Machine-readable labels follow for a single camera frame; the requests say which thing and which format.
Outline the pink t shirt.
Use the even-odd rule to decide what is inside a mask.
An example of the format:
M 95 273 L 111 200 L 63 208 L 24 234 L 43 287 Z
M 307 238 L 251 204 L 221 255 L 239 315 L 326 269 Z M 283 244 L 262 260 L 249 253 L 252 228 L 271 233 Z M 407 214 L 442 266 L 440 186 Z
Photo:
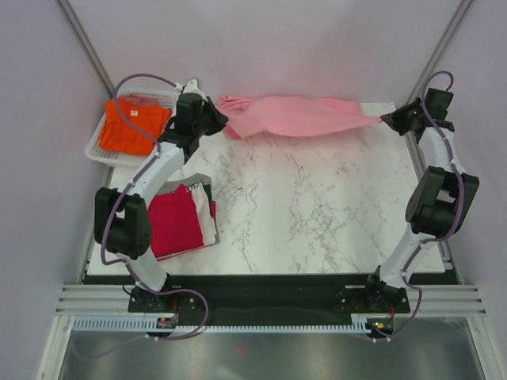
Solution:
M 217 109 L 228 117 L 223 133 L 229 139 L 246 139 L 260 133 L 293 138 L 329 135 L 378 124 L 361 104 L 336 98 L 224 96 Z

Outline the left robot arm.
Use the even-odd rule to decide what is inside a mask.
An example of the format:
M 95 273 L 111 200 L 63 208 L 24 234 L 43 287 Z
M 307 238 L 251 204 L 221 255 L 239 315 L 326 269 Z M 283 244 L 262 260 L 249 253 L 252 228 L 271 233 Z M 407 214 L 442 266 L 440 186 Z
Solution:
M 200 139 L 221 132 L 227 121 L 202 91 L 185 87 L 175 115 L 134 175 L 117 188 L 100 188 L 95 195 L 93 232 L 102 264 L 124 264 L 157 311 L 173 305 L 174 293 L 166 287 L 170 275 L 151 250 L 148 207 L 166 180 L 197 151 Z

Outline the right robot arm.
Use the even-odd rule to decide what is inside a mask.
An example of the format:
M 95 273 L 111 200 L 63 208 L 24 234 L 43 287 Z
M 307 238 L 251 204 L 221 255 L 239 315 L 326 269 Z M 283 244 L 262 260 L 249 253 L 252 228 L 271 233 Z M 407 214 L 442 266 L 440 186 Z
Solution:
M 366 282 L 364 305 L 381 311 L 391 298 L 409 286 L 421 258 L 441 241 L 459 231 L 479 187 L 479 179 L 468 174 L 458 159 L 455 128 L 446 120 L 453 93 L 428 89 L 423 98 L 381 116 L 393 131 L 411 132 L 431 143 L 433 164 L 428 165 L 406 207 L 407 228 L 393 253 Z

